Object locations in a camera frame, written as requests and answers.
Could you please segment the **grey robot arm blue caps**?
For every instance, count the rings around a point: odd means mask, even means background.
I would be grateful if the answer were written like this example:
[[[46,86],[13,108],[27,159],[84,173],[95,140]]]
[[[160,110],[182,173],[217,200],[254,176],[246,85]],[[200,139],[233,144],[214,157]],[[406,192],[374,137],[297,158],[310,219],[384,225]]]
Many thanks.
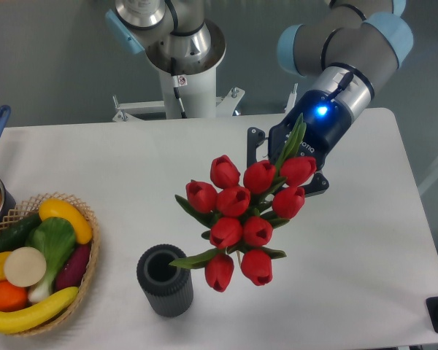
[[[281,68],[312,76],[315,82],[301,98],[289,98],[284,119],[269,131],[248,130],[248,165],[256,162],[262,144],[268,148],[266,158],[276,163],[293,128],[302,125],[296,153],[315,158],[322,169],[327,155],[412,49],[412,31],[402,20],[403,1],[330,1],[328,7],[318,24],[291,26],[280,35]],[[116,1],[105,20],[123,47],[145,53],[158,71],[169,119],[234,112],[238,93],[216,95],[216,69],[226,40],[205,18],[202,1]]]

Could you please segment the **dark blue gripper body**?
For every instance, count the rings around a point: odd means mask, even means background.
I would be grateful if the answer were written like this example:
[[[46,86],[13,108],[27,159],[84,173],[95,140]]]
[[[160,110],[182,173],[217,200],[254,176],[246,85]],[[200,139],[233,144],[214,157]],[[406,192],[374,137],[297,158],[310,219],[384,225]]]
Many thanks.
[[[271,162],[276,163],[288,135],[302,116],[307,128],[298,153],[314,157],[317,169],[321,170],[326,156],[352,124],[350,109],[342,104],[342,93],[340,88],[331,93],[307,91],[283,121],[270,129],[268,156]]]

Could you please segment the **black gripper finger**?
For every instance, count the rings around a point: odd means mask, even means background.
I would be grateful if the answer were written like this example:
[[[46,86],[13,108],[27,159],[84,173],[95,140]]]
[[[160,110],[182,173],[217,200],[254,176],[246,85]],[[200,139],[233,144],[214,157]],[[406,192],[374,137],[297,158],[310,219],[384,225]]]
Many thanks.
[[[329,188],[329,181],[321,171],[317,171],[313,175],[310,183],[305,184],[302,188],[304,189],[306,197],[321,195]]]
[[[257,127],[248,128],[246,146],[246,161],[248,168],[258,161],[269,159],[267,142],[268,137],[265,131]]]

